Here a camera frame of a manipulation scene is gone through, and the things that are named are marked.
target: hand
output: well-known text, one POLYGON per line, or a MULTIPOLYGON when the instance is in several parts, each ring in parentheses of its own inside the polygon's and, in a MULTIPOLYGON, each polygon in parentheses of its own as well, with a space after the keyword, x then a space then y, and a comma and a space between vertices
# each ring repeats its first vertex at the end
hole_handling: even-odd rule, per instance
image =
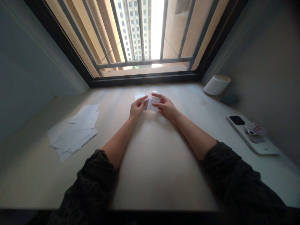
POLYGON ((143 108, 148 102, 148 100, 147 101, 143 101, 143 100, 145 100, 147 97, 148 95, 144 97, 140 97, 138 100, 136 100, 134 103, 131 104, 130 116, 129 116, 130 120, 137 122, 140 119, 143 112, 143 108))
POLYGON ((160 98, 160 103, 155 102, 152 103, 152 105, 158 107, 158 109, 174 123, 174 120, 180 115, 180 112, 176 109, 172 101, 162 94, 152 93, 152 95, 160 98))

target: white desk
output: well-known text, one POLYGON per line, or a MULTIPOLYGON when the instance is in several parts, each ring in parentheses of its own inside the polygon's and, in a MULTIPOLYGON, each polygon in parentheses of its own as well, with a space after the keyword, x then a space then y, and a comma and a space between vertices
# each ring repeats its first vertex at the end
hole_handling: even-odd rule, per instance
MULTIPOLYGON (((56 97, 1 145, 0 208, 58 208, 64 192, 94 150, 129 116, 131 103, 150 91, 169 97, 199 127, 233 148, 289 206, 300 207, 300 173, 284 156, 257 156, 225 120, 235 110, 203 93, 198 83, 115 87, 83 96, 56 97), (46 131, 83 105, 100 104, 98 134, 60 163, 46 131)), ((120 166, 111 209, 217 210, 193 153, 160 114, 144 112, 120 166)))

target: sleeve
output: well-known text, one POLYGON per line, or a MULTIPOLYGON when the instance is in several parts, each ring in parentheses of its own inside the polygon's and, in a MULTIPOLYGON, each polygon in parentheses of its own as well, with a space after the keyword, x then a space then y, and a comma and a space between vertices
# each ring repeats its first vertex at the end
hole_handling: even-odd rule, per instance
POLYGON ((86 160, 77 180, 65 192, 60 208, 48 224, 88 224, 96 222, 107 207, 118 170, 102 150, 86 160))
POLYGON ((285 206, 261 181, 260 173, 224 143, 217 142, 200 164, 212 180, 215 196, 231 215, 230 220, 243 224, 298 221, 300 210, 285 206))

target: wall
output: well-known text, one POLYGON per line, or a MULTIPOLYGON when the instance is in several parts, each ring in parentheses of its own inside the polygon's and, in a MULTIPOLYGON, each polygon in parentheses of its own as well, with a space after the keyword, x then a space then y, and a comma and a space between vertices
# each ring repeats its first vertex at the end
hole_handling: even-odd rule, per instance
POLYGON ((22 0, 0 0, 0 143, 54 96, 88 85, 22 0))
POLYGON ((231 77, 225 93, 239 98, 237 109, 300 167, 298 19, 292 5, 250 1, 202 81, 231 77))

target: person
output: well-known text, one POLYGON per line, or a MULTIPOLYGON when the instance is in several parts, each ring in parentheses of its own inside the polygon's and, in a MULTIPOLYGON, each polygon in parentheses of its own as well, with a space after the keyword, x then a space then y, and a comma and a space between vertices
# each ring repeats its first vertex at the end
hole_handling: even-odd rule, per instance
MULTIPOLYGON (((174 106, 167 97, 155 107, 171 120, 191 145, 213 192, 222 204, 223 223, 291 224, 299 222, 300 210, 287 207, 266 186, 260 174, 245 163, 230 147, 211 137, 174 106)), ((77 180, 65 192, 60 208, 53 212, 48 224, 100 224, 118 175, 118 167, 131 132, 140 119, 147 96, 136 100, 128 120, 101 150, 86 160, 77 180)))

